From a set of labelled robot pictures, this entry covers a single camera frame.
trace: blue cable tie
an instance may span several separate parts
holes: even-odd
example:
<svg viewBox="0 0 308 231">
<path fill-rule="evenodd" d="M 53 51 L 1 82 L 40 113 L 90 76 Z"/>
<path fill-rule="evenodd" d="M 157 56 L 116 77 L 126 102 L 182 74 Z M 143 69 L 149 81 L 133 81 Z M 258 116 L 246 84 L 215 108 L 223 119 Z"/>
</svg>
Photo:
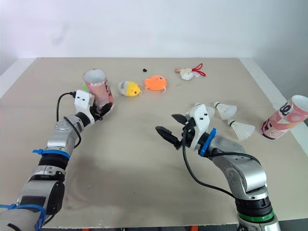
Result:
<svg viewBox="0 0 308 231">
<path fill-rule="evenodd" d="M 203 145 L 201 151 L 200 151 L 200 156 L 204 157 L 204 154 L 207 150 L 207 148 L 209 147 L 212 139 L 216 136 L 216 128 L 213 128 L 212 131 L 210 132 L 210 135 L 208 136 L 205 144 Z"/>
<path fill-rule="evenodd" d="M 70 158 L 69 154 L 60 150 L 43 150 L 43 149 L 34 149 L 32 153 L 37 153 L 39 155 L 44 155 L 44 154 L 59 154 L 62 156 L 65 156 L 67 159 Z"/>
</svg>

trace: white shuttlecock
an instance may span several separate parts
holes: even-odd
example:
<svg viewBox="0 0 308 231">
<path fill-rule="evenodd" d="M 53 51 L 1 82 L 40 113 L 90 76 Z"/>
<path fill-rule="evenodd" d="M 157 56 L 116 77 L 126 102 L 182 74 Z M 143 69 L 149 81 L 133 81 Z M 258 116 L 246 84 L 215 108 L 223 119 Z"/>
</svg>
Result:
<svg viewBox="0 0 308 231">
<path fill-rule="evenodd" d="M 206 110 L 207 110 L 207 115 L 209 117 L 209 119 L 211 120 L 213 118 L 213 116 L 215 115 L 215 109 L 213 107 L 210 106 L 205 106 Z"/>
<path fill-rule="evenodd" d="M 246 140 L 248 137 L 251 136 L 252 133 L 254 133 L 256 129 L 256 127 L 253 125 L 242 124 L 236 122 L 234 119 L 229 119 L 228 125 L 233 128 L 235 134 L 237 135 L 237 138 L 239 138 L 240 141 Z"/>
<path fill-rule="evenodd" d="M 214 107 L 218 110 L 222 120 L 230 119 L 237 111 L 236 106 L 223 104 L 221 102 L 215 102 Z"/>
</svg>

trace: yellow chick toy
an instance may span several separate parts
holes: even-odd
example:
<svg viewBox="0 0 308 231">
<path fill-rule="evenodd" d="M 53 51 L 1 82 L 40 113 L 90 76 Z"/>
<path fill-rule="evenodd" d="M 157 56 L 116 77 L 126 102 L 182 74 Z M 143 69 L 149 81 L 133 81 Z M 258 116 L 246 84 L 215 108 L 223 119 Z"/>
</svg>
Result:
<svg viewBox="0 0 308 231">
<path fill-rule="evenodd" d="M 140 90 L 140 86 L 132 81 L 119 82 L 117 88 L 122 95 L 128 97 L 135 97 L 142 93 Z"/>
</svg>

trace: white plastic bracket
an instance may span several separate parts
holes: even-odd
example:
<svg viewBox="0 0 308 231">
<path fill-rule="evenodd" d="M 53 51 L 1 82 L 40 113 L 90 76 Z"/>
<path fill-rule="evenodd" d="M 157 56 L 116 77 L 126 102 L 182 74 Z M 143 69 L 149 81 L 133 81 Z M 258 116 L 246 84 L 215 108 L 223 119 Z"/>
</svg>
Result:
<svg viewBox="0 0 308 231">
<path fill-rule="evenodd" d="M 210 124 L 210 119 L 208 117 L 205 105 L 197 103 L 191 110 L 189 110 L 189 112 L 186 113 L 186 118 L 187 121 L 193 118 L 196 123 L 196 126 L 194 127 L 195 135 L 190 146 L 190 149 L 195 150 L 199 139 L 203 133 L 207 132 Z"/>
<path fill-rule="evenodd" d="M 76 97 L 75 97 L 75 108 L 76 113 L 82 112 L 85 114 L 89 120 L 90 124 L 93 125 L 95 120 L 90 112 L 90 107 L 93 106 L 94 103 L 94 96 L 91 93 L 85 92 L 83 90 L 77 90 L 76 91 Z"/>
</svg>

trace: pink paper cup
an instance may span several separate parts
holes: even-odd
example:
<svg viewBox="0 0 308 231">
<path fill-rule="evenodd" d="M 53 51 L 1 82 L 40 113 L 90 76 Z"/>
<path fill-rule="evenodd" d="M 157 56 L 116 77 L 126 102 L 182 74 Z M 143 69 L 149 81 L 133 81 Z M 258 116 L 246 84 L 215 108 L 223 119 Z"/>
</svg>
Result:
<svg viewBox="0 0 308 231">
<path fill-rule="evenodd" d="M 100 69 L 91 69 L 85 72 L 83 79 L 89 89 L 89 92 L 95 95 L 95 104 L 99 110 L 107 103 L 112 103 L 113 109 L 114 99 L 107 81 L 104 71 Z"/>
<path fill-rule="evenodd" d="M 308 118 L 308 98 L 294 95 L 261 127 L 264 137 L 275 140 Z"/>
</svg>

